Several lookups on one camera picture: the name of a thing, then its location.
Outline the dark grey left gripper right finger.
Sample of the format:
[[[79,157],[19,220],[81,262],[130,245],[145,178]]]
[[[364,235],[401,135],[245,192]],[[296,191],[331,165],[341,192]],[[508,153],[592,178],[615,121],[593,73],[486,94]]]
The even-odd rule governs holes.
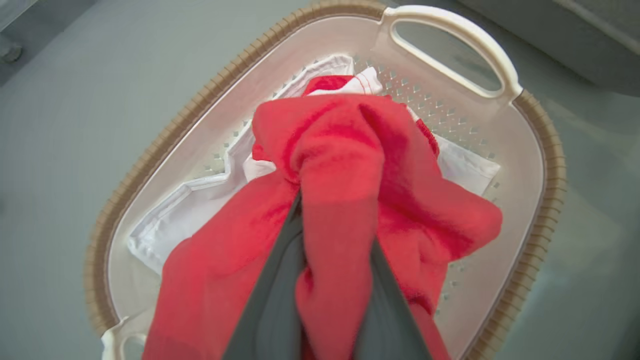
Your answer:
[[[353,351],[355,360],[431,360],[409,304],[378,239],[370,256],[371,296],[359,326]]]

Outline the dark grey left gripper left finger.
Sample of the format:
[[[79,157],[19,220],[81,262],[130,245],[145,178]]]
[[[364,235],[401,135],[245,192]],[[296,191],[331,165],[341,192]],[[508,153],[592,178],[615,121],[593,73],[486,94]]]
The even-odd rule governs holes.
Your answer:
[[[295,287],[305,266],[302,196],[298,193],[227,344],[224,360],[303,358]]]

